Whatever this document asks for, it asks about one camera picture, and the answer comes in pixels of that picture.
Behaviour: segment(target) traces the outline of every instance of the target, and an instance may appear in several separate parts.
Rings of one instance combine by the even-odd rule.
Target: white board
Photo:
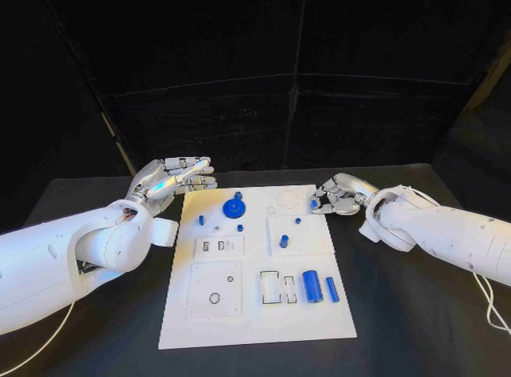
[[[309,209],[315,190],[315,185],[302,185],[187,194],[159,349],[357,337],[327,219]],[[242,218],[230,219],[223,206],[237,191],[247,210]],[[299,225],[292,223],[296,217]],[[301,252],[292,248],[288,254],[289,247],[275,251],[272,238],[285,232],[291,247],[304,239]],[[214,248],[220,240],[229,240],[229,249]],[[312,269],[324,291],[317,304],[308,303],[304,286],[304,272]],[[340,302],[330,297],[330,276]],[[270,304],[263,303],[263,288]]]

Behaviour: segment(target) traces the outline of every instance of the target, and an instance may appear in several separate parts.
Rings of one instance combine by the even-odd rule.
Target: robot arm
[[[506,221],[442,207],[413,188],[379,190],[348,174],[337,174],[311,200],[315,214],[356,214],[367,207],[360,231],[373,242],[382,240],[400,251],[418,244],[436,258],[511,287],[511,224]]]
[[[178,193],[213,189],[210,158],[155,160],[106,208],[0,236],[0,334],[50,316],[132,271],[178,223],[155,218]]]

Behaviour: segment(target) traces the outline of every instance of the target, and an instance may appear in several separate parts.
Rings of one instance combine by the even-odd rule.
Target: black table
[[[216,176],[220,187],[321,185],[341,171],[380,188],[412,185],[444,205],[461,205],[425,164]],[[28,224],[106,207],[125,197],[130,181],[54,180]],[[181,215],[178,197],[162,217],[179,221]],[[174,249],[153,247],[138,270],[77,303],[55,341],[16,375],[511,376],[511,339],[488,326],[488,303],[473,274],[418,247],[403,253],[373,243],[359,232],[363,221],[363,214],[328,216],[357,339],[158,350]],[[494,287],[511,325],[511,288]],[[0,372],[38,350],[65,313],[0,338]]]

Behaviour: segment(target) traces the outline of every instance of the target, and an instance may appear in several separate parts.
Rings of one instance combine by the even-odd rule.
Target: blue cylinder
[[[307,287],[308,302],[311,304],[322,302],[324,292],[321,291],[318,271],[311,269],[304,273],[304,286]]]
[[[246,203],[242,201],[242,199],[231,199],[227,200],[227,203],[224,204],[224,215],[229,218],[242,218],[246,213]]]
[[[337,291],[337,286],[335,286],[335,279],[333,277],[327,278],[327,284],[330,285],[333,302],[340,302],[338,291]]]
[[[288,247],[288,245],[289,245],[289,236],[285,234],[285,235],[282,236],[281,246],[282,246],[282,248],[285,249],[285,248]]]

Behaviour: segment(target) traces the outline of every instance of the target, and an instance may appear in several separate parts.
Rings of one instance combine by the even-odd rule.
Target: robotic hand
[[[153,160],[126,199],[0,236],[0,334],[74,303],[174,246],[178,223],[153,218],[179,193],[218,187],[210,158]]]
[[[442,207],[410,187],[379,190],[344,173],[327,181],[311,203],[315,214],[357,214],[364,206],[360,232],[373,242],[382,240],[400,251],[418,244],[439,259],[511,287],[511,224],[506,221]]]

